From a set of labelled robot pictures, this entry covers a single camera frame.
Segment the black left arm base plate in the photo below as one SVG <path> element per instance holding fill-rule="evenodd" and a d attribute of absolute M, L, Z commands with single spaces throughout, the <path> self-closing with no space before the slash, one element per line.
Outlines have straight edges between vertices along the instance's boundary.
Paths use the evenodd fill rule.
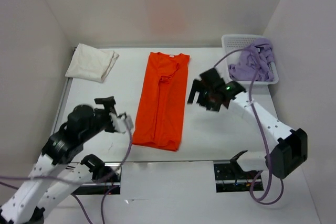
<path fill-rule="evenodd" d="M 77 188 L 74 195 L 104 195 L 110 188 L 113 188 L 108 194 L 119 195 L 121 187 L 121 172 L 119 168 L 115 174 L 104 183 L 88 182 Z"/>

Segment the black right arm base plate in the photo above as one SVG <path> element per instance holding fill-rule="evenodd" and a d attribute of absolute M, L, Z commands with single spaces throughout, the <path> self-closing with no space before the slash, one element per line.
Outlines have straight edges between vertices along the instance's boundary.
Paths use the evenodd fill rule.
<path fill-rule="evenodd" d="M 214 176 L 217 193 L 249 191 L 257 171 L 235 172 L 231 163 L 214 163 Z"/>

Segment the lavender t shirt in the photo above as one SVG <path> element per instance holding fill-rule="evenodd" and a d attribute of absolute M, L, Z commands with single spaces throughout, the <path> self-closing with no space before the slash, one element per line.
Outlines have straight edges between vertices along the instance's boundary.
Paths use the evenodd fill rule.
<path fill-rule="evenodd" d="M 275 62 L 272 48 L 271 41 L 266 38 L 258 38 L 246 46 L 238 63 L 228 66 L 230 78 L 235 81 L 274 81 L 275 76 L 268 66 Z"/>

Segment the orange t shirt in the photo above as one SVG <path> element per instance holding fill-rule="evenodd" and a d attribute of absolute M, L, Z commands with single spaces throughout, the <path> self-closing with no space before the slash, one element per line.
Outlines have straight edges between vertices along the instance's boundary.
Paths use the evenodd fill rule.
<path fill-rule="evenodd" d="M 182 141 L 190 56 L 151 52 L 135 119 L 133 144 L 176 152 Z"/>

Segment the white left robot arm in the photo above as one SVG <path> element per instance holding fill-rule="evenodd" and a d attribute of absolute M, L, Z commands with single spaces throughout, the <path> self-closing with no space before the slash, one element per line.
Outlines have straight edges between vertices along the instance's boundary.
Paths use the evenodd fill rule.
<path fill-rule="evenodd" d="M 114 97 L 96 98 L 94 102 L 103 107 L 81 104 L 68 114 L 66 122 L 49 137 L 27 177 L 1 176 L 1 179 L 23 182 L 1 206 L 1 223 L 43 223 L 81 185 L 105 182 L 114 175 L 115 171 L 93 154 L 70 166 L 83 151 L 84 144 L 99 133 L 128 131 L 125 125 L 128 117 L 117 115 Z"/>

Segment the white t shirt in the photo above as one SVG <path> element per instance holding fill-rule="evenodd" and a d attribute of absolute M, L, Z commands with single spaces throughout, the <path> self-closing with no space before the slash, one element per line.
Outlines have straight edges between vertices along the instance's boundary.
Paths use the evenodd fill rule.
<path fill-rule="evenodd" d="M 65 77 L 103 83 L 119 56 L 115 51 L 106 52 L 79 44 L 73 53 Z"/>

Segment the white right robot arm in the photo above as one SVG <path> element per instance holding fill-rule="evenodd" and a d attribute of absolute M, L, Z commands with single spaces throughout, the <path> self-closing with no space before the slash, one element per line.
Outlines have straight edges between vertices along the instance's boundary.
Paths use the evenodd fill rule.
<path fill-rule="evenodd" d="M 267 143 L 268 150 L 244 150 L 230 159 L 230 172 L 243 178 L 249 171 L 268 170 L 285 179 L 308 158 L 308 136 L 302 129 L 294 130 L 280 122 L 236 81 L 226 83 L 215 68 L 194 79 L 187 102 L 196 102 L 209 111 L 218 112 L 222 106 L 251 126 L 256 126 Z"/>

